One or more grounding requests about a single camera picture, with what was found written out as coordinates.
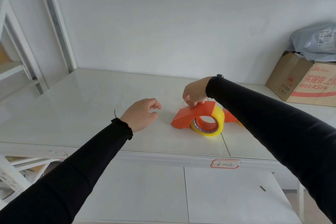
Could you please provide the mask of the person's right hand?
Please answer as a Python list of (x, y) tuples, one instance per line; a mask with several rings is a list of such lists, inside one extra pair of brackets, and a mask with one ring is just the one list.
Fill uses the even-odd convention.
[(189, 83), (184, 88), (183, 96), (185, 95), (206, 95), (206, 99), (207, 99), (206, 86), (208, 85), (208, 82), (211, 78), (212, 76)]

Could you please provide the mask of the person's left hand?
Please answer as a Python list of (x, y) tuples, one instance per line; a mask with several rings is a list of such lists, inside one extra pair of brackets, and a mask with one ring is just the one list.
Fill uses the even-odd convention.
[(146, 128), (144, 126), (145, 113), (161, 108), (161, 104), (155, 98), (142, 99), (132, 104), (119, 119), (128, 125), (132, 133), (136, 133)]

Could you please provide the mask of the orange tape dispenser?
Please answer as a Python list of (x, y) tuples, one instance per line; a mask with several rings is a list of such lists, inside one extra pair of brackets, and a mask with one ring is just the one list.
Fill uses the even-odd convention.
[[(211, 101), (205, 101), (203, 104), (198, 104), (194, 108), (190, 108), (188, 106), (181, 108), (178, 111), (178, 113), (175, 115), (175, 117), (173, 118), (173, 120), (171, 122), (171, 125), (174, 128), (177, 128), (177, 129), (189, 128), (190, 127), (190, 122), (200, 114), (201, 107), (210, 106), (211, 105), (210, 102)], [(221, 109), (225, 114), (224, 123), (238, 123), (238, 124), (241, 125), (241, 123), (237, 120), (237, 118), (235, 116), (233, 116), (229, 111), (227, 111), (226, 109), (223, 109), (223, 108), (221, 108)]]

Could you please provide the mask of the person's left forearm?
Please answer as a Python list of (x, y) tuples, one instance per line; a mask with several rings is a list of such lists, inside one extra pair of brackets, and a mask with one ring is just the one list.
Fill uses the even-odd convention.
[(130, 121), (113, 119), (0, 210), (0, 224), (72, 224), (111, 160), (132, 137)]

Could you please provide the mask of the person's right forearm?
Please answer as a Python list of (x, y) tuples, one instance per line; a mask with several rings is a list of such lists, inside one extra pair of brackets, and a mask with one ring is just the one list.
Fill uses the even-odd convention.
[(291, 173), (336, 224), (336, 128), (220, 74), (205, 87)]

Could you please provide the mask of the yellow packing tape roll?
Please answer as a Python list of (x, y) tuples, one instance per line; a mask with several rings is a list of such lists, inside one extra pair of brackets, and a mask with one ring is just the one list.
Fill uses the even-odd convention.
[(210, 106), (201, 107), (200, 114), (190, 122), (191, 128), (198, 134), (206, 137), (219, 135), (224, 126), (225, 114), (215, 102)]

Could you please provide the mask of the red bordered paper label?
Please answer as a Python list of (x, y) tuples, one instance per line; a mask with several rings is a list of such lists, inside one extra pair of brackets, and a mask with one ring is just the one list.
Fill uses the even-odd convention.
[(217, 169), (237, 169), (240, 165), (241, 161), (238, 159), (214, 159), (210, 167)]

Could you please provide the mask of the brown cardboard box red print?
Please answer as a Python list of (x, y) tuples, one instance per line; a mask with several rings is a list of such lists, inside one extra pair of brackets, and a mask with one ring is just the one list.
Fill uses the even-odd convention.
[(336, 107), (336, 62), (309, 61), (285, 51), (266, 86), (288, 103)]

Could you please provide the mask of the grey plastic mailer bag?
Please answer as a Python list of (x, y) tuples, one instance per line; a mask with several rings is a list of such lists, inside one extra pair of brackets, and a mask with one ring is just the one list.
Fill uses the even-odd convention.
[(289, 40), (296, 53), (314, 62), (336, 62), (336, 23), (293, 32)]

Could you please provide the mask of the white metal shelf upright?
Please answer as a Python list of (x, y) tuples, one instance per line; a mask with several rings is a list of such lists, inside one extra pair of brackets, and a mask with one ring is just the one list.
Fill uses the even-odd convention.
[(77, 69), (72, 44), (67, 31), (59, 0), (44, 0), (48, 15), (55, 32), (62, 58), (69, 73)]

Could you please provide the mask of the white metal side shelf rack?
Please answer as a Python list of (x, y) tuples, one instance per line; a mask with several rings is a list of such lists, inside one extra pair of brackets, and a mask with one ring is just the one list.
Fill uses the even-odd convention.
[(48, 85), (18, 19), (8, 1), (0, 12), (0, 103), (33, 88), (38, 95)]

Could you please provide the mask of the white metal lower rack frame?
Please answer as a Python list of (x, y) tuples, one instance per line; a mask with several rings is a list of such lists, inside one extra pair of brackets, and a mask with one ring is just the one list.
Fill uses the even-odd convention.
[(0, 210), (37, 182), (52, 162), (69, 155), (61, 150), (24, 153), (0, 149)]

